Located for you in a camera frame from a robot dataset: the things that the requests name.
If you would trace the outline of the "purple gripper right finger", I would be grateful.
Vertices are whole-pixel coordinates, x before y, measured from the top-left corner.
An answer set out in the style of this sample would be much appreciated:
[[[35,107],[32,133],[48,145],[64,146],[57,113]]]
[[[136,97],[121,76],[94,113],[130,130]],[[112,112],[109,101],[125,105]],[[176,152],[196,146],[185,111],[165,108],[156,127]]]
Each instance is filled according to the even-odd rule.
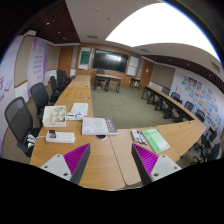
[[[131,153],[143,185],[150,184],[181,170],[181,167],[167,155],[158,156],[137,144],[132,144]]]

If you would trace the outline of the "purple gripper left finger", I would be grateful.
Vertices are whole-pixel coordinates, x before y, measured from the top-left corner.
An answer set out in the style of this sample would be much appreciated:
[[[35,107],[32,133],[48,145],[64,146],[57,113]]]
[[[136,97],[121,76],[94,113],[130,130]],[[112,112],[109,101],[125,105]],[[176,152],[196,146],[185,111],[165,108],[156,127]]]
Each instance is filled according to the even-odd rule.
[[[85,144],[65,155],[54,155],[41,168],[72,183],[79,184],[89,156],[90,144]]]

